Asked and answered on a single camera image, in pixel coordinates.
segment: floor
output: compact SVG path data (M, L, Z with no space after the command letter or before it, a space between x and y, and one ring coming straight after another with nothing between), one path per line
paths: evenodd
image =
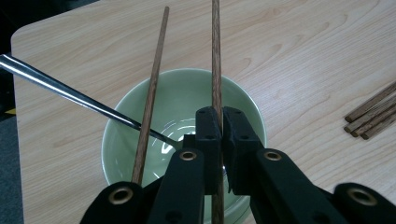
M95 1L65 2L68 9L74 9ZM0 223L7 224L23 223L17 116L12 112L0 114Z

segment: spoon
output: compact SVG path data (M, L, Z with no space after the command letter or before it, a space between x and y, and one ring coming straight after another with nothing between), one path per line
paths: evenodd
M24 63L12 56L8 56L6 54L0 55L0 67L4 68L5 70L14 75L18 75L32 81L33 83L40 87L43 87L44 89L53 91L76 104L83 105L95 112L105 115L110 119L114 119L133 129L140 131L141 124L139 122L130 119L127 116L121 114L120 112L93 100L91 97L74 90L73 88L62 83L61 81L46 75L45 73L33 68L33 66ZM160 141L165 142L166 144L169 144L176 150L183 147L182 141L173 140L154 130L150 129L149 135L157 138Z

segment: chopstick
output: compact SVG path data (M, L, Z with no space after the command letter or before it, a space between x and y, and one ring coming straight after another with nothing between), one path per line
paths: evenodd
M215 108L219 128L222 130L221 109L221 58L220 58L220 22L219 22L219 0L212 0L212 106ZM222 175L222 153L219 163L219 184L216 194L212 195L212 223L224 223L224 188Z
M396 120L396 81L364 104L350 112L350 122L344 130L352 136L367 140L387 128Z
M395 91L396 91L396 81L390 84L389 86L387 86L384 90L376 94L374 97L370 98L368 101L364 102L362 105L358 106L349 114L347 114L346 121L350 123L353 120L357 119L358 117L366 113L371 107L378 104L381 100L391 95Z
M134 158L134 170L132 182L142 184L146 154L149 141L149 126L151 124L152 110L157 90L158 75L160 73L161 57L163 56L163 42L165 40L166 24L169 17L169 7L165 7L163 12L163 23L161 25L160 37L158 39L157 50L155 52L154 64L152 65L151 78L148 87L148 96L143 115L142 125L137 143L136 157Z

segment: table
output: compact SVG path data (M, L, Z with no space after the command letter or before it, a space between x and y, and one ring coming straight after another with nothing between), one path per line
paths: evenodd
M12 54L115 107L150 75L165 6L161 70L211 69L210 1L96 2L22 27ZM220 22L222 73L259 106L268 147L330 192L356 182L396 203L396 125L369 141L343 130L396 78L394 1L221 1ZM106 187L107 119L18 77L15 91L25 222L77 223Z

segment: light green bowl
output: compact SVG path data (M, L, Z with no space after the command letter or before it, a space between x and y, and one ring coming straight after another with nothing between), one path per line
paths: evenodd
M195 132L195 112L211 105L211 72L183 68L161 73L157 85L151 129L182 139L185 133ZM245 112L256 134L266 145L262 116L248 94L227 77L222 77L222 104ZM122 114L141 121L146 103L149 80L128 92L117 105ZM130 181L139 132L114 120L109 120L102 144L102 163L108 184ZM175 150L150 137L142 185L145 187L164 175ZM224 216L226 223L240 223L250 213L248 197L228 192L224 176ZM210 196L205 196L205 223L210 222Z

